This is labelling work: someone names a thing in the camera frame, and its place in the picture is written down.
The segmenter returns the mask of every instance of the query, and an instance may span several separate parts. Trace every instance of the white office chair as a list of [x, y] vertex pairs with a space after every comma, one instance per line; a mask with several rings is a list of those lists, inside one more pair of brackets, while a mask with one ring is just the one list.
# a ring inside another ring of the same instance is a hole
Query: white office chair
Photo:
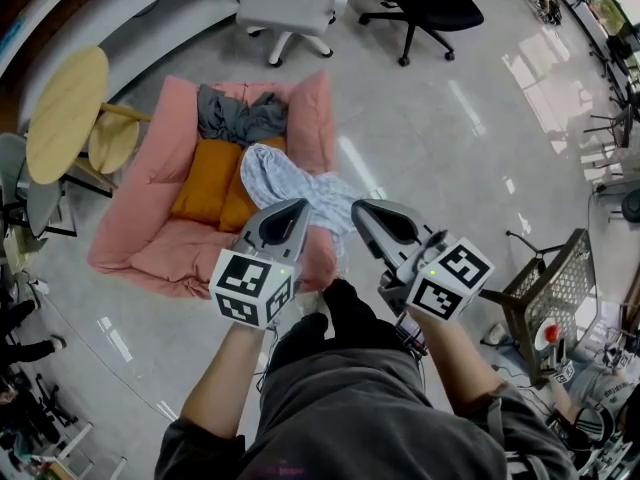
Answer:
[[278, 40], [269, 56], [273, 67], [282, 65], [280, 54], [291, 34], [300, 34], [324, 57], [333, 50], [320, 40], [336, 17], [343, 14], [347, 0], [239, 0], [236, 21], [247, 27], [255, 37], [261, 30], [278, 33]]

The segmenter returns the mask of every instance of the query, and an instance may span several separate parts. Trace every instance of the glossy tile floor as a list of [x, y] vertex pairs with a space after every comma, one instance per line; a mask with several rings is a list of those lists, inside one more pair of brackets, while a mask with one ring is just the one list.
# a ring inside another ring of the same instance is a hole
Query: glossy tile floor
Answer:
[[[530, 256], [505, 230], [544, 247], [587, 225], [592, 183], [607, 173], [590, 168], [600, 138], [582, 130], [591, 111], [613, 111], [608, 84], [569, 12], [561, 28], [545, 27], [524, 0], [475, 0], [486, 22], [449, 34], [455, 62], [446, 62], [443, 48], [417, 31], [411, 65], [400, 68], [406, 25], [357, 21], [361, 12], [382, 11], [380, 1], [350, 1], [326, 34], [335, 50], [330, 60], [294, 40], [284, 65], [267, 68], [271, 34], [251, 39], [229, 22], [152, 67], [122, 100], [152, 112], [167, 74], [194, 82], [296, 82], [325, 68], [344, 179], [471, 239], [497, 267], [489, 286], [501, 289]], [[80, 236], [52, 238], [37, 257], [31, 273], [46, 279], [51, 293], [18, 332], [25, 343], [55, 332], [69, 346], [26, 369], [58, 382], [63, 404], [94, 424], [81, 447], [96, 461], [89, 478], [108, 478], [120, 456], [129, 461], [121, 478], [150, 478], [164, 429], [228, 325], [205, 301], [170, 300], [90, 270], [87, 251], [108, 202], [75, 190], [70, 198]], [[619, 301], [638, 263], [638, 236], [624, 223], [608, 224], [604, 206], [591, 209], [600, 293]], [[375, 291], [382, 266], [358, 236], [346, 242], [347, 278], [381, 317], [391, 318]], [[283, 330], [296, 318], [292, 308]], [[500, 319], [500, 308], [484, 301], [464, 316], [474, 339]], [[269, 336], [265, 352], [270, 342]], [[428, 394], [444, 407], [437, 376], [425, 363]], [[242, 421], [249, 440], [258, 415], [252, 390]]]

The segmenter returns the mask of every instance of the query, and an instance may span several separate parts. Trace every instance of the human hand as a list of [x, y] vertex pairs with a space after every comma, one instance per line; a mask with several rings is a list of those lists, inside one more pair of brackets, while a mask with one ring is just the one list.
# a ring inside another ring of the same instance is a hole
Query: human hand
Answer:
[[9, 387], [6, 391], [0, 393], [0, 405], [10, 404], [17, 396], [18, 392]]

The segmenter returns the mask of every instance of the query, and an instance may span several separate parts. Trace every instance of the pink sofa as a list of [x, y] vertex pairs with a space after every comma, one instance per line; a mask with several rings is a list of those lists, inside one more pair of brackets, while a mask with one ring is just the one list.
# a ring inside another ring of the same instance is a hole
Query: pink sofa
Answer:
[[[325, 72], [296, 86], [223, 83], [214, 87], [247, 103], [275, 92], [289, 105], [287, 154], [312, 174], [334, 170], [334, 128]], [[166, 78], [149, 131], [114, 194], [89, 250], [98, 272], [123, 277], [170, 297], [210, 298], [208, 283], [221, 249], [236, 235], [170, 218], [198, 141], [198, 86]], [[336, 274], [330, 233], [310, 227], [303, 255], [302, 290], [321, 290]]]

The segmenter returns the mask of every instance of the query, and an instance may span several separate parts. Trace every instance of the person sitting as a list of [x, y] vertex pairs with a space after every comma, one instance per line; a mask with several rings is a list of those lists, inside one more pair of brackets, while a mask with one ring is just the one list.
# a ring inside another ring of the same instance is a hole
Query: person sitting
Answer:
[[60, 440], [60, 433], [34, 396], [5, 384], [0, 392], [0, 429], [16, 433], [32, 427], [52, 444]]
[[557, 437], [485, 362], [459, 322], [410, 310], [454, 415], [431, 405], [404, 340], [353, 286], [337, 279], [322, 299], [335, 337], [325, 340], [329, 320], [316, 312], [278, 342], [248, 449], [238, 427], [264, 331], [229, 328], [165, 432], [156, 480], [205, 471], [228, 479], [577, 479]]

